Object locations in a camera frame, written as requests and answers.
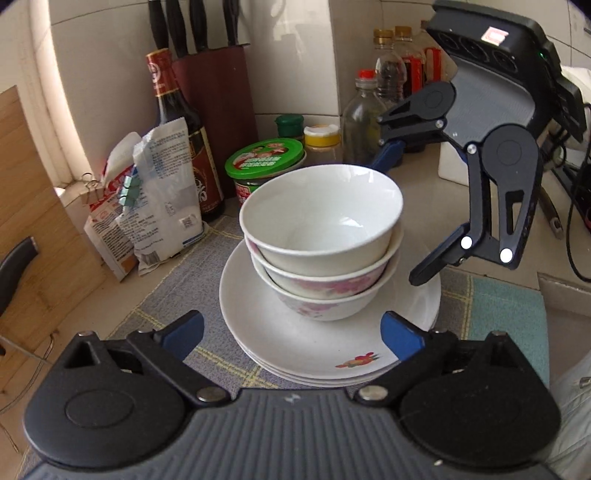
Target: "green lid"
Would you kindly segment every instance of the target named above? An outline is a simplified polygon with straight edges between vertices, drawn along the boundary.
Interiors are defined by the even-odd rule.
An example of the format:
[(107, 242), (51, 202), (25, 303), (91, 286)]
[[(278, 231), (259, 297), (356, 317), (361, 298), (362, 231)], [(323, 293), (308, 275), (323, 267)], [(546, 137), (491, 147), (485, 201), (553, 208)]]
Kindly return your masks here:
[(236, 180), (268, 177), (291, 167), (304, 156), (304, 145), (292, 138), (274, 138), (237, 151), (226, 162), (226, 173)]
[(304, 116), (288, 113), (275, 118), (280, 137), (298, 138), (304, 136)]

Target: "bowl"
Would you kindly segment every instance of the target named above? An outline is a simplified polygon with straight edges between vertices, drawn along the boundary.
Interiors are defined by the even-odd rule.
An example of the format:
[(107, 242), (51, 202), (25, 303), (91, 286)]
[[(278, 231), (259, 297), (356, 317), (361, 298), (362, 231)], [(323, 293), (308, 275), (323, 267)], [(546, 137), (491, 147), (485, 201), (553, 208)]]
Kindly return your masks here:
[(398, 263), (400, 261), (400, 250), (396, 252), (392, 260), (388, 262), (386, 270), (382, 274), (382, 277), (378, 280), (373, 287), (365, 290), (364, 292), (347, 297), (345, 299), (334, 299), (334, 300), (313, 300), (305, 297), (300, 297), (283, 290), (272, 280), (265, 268), (259, 261), (251, 256), (252, 263), (255, 267), (256, 273), (262, 280), (273, 290), (279, 297), (279, 299), (291, 310), (313, 320), (319, 320), (322, 322), (332, 322), (335, 320), (344, 319), (356, 314), (363, 308), (365, 308), (378, 294), (379, 289), (382, 288), (388, 280), (392, 278)]
[(246, 240), (246, 246), (251, 255), (265, 268), (271, 280), (283, 290), (307, 299), (333, 300), (357, 295), (375, 284), (384, 273), (388, 261), (398, 251), (403, 236), (404, 229), (398, 222), (394, 226), (390, 244), (382, 258), (363, 270), (336, 277), (305, 277), (285, 272), (265, 260), (256, 244)]
[(271, 265), (333, 277), (382, 258), (401, 213), (402, 193), (386, 175), (356, 165), (320, 165), (258, 188), (242, 206), (240, 226)]

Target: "knife block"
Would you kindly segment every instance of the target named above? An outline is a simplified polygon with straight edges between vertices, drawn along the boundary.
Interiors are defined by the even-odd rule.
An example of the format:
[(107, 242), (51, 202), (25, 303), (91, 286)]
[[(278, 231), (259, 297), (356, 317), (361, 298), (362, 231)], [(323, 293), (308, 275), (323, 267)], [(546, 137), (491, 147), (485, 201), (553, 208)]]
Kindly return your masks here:
[(203, 121), (226, 198), (236, 196), (225, 163), (258, 141), (243, 46), (205, 50), (173, 63), (184, 97)]

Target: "placemat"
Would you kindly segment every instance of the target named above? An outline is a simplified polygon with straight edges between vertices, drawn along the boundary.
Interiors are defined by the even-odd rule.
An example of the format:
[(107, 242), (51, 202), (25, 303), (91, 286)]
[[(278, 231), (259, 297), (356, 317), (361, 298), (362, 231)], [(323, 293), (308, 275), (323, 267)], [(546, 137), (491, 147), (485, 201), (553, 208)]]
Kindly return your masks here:
[[(235, 395), (240, 388), (310, 388), (288, 382), (255, 364), (227, 329), (218, 302), (222, 270), (242, 240), (237, 218), (222, 216), (207, 236), (185, 254), (178, 266), (111, 334), (119, 339), (137, 329), (161, 329), (191, 309), (206, 319), (201, 344), (185, 363)], [(539, 291), (454, 268), (441, 272), (442, 297), (436, 329), (462, 339), (482, 340), (492, 330), (508, 332), (542, 380), (549, 382), (548, 333)], [(28, 452), (21, 476), (38, 457)]]

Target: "dark glass bottle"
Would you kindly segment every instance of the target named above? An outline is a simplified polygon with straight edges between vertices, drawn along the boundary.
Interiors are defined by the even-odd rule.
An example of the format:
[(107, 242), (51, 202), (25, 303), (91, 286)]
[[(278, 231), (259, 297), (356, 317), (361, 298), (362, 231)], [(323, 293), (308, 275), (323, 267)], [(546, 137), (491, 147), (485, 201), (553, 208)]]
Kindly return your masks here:
[(199, 113), (187, 103), (178, 87), (170, 50), (162, 48), (148, 54), (146, 58), (152, 74), (156, 100), (158, 100), (159, 124), (163, 125), (181, 117), (184, 117), (187, 122), (201, 216), (206, 222), (215, 220), (224, 212), (226, 205)]

